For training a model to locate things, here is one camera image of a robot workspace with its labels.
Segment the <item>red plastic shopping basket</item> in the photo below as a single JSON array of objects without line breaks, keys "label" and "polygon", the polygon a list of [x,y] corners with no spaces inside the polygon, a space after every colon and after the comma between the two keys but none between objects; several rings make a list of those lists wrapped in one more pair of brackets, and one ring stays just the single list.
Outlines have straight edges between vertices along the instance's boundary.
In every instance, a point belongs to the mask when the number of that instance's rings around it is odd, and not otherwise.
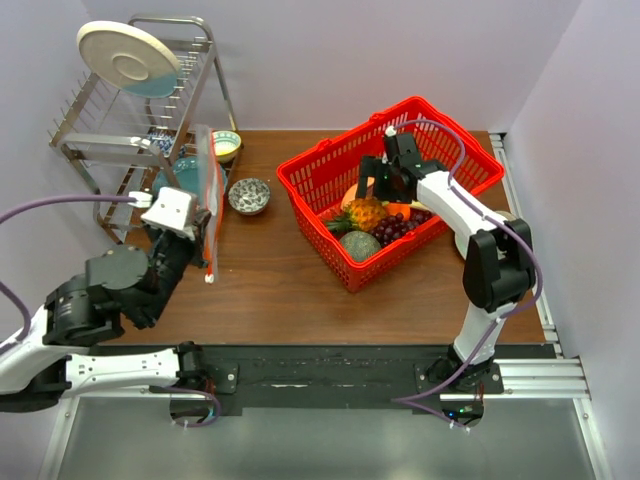
[{"label": "red plastic shopping basket", "polygon": [[277,168],[277,177],[288,193],[300,230],[352,293],[449,229],[435,216],[371,259],[358,263],[324,224],[329,214],[340,207],[344,194],[357,183],[361,157],[383,154],[386,127],[415,119],[435,121],[459,135],[465,158],[454,178],[469,193],[479,196],[501,181],[504,167],[460,124],[418,96],[372,114],[366,122],[320,141]]}]

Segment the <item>small toy pineapple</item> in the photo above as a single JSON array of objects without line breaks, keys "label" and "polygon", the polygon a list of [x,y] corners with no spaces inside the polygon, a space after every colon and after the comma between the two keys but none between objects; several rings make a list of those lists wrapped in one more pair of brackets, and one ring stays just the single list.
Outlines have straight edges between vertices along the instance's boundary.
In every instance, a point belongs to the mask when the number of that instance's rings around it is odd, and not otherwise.
[{"label": "small toy pineapple", "polygon": [[324,221],[327,229],[334,234],[351,231],[368,232],[387,217],[383,204],[375,198],[356,198],[341,207]]}]

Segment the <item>clear zip top bag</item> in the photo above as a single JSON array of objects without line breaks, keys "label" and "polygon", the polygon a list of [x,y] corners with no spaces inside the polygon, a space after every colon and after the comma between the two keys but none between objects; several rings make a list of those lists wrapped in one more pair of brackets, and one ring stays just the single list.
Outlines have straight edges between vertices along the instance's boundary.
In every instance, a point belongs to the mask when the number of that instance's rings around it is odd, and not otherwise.
[{"label": "clear zip top bag", "polygon": [[212,285],[219,278],[218,242],[221,228],[225,175],[217,161],[212,143],[212,129],[198,124],[195,127],[199,207],[202,222],[202,258],[206,263],[204,281]]}]

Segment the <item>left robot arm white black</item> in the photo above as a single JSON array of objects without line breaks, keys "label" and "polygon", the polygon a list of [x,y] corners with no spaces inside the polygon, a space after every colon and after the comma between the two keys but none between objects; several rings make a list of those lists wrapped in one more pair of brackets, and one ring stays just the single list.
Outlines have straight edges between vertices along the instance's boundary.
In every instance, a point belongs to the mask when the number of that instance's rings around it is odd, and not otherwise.
[{"label": "left robot arm white black", "polygon": [[148,227],[148,251],[116,245],[90,258],[85,270],[52,291],[19,331],[1,345],[1,410],[27,413],[92,391],[154,387],[213,396],[203,349],[183,342],[147,354],[101,356],[92,348],[120,338],[124,319],[139,330],[154,327],[187,267],[204,263],[200,211],[194,237]]}]

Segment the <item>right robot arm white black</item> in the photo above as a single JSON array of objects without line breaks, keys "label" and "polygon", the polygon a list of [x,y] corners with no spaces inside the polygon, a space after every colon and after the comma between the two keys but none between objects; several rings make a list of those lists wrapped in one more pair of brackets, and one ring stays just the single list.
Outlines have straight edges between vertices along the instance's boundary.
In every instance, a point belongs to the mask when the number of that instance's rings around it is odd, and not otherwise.
[{"label": "right robot arm white black", "polygon": [[469,392],[480,382],[481,371],[490,367],[505,320],[542,281],[530,228],[521,219],[508,220],[490,210],[441,162],[423,159],[412,134],[390,127],[383,144],[382,157],[361,160],[358,195],[371,192],[383,201],[417,201],[467,243],[462,283],[469,307],[447,357],[432,366],[438,383],[430,391],[450,387]]}]

